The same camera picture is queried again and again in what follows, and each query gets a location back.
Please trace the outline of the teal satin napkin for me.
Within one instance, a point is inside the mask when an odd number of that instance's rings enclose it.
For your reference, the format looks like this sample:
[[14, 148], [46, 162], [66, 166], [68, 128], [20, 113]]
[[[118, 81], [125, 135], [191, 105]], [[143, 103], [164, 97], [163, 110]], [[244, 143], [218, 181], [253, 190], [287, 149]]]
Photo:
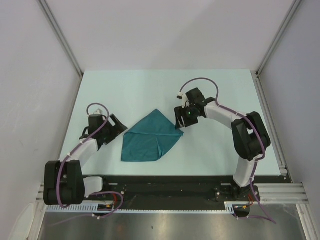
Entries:
[[158, 109], [145, 116], [123, 136], [121, 161], [156, 162], [184, 135]]

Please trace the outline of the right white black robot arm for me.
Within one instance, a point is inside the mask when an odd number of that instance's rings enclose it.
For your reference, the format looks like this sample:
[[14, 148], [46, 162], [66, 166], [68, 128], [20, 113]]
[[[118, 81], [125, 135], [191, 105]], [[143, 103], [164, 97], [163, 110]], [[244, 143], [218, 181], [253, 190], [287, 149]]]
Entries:
[[175, 127], [187, 128], [198, 124], [198, 118], [214, 120], [229, 128], [238, 163], [230, 187], [231, 196], [242, 201], [253, 188], [258, 162], [265, 158], [271, 139], [260, 114], [253, 111], [242, 114], [220, 103], [217, 98], [205, 98], [198, 88], [179, 92], [181, 106], [174, 108]]

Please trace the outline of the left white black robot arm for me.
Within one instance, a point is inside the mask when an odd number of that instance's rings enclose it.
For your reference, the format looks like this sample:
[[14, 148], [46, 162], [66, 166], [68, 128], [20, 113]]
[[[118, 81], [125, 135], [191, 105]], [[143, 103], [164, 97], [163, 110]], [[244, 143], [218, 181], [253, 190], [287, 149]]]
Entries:
[[79, 143], [62, 160], [49, 161], [44, 169], [43, 200], [48, 206], [79, 205], [85, 197], [94, 194], [105, 200], [111, 188], [103, 183], [101, 177], [85, 180], [82, 167], [103, 145], [108, 145], [128, 129], [111, 114], [91, 114], [88, 126], [83, 129]]

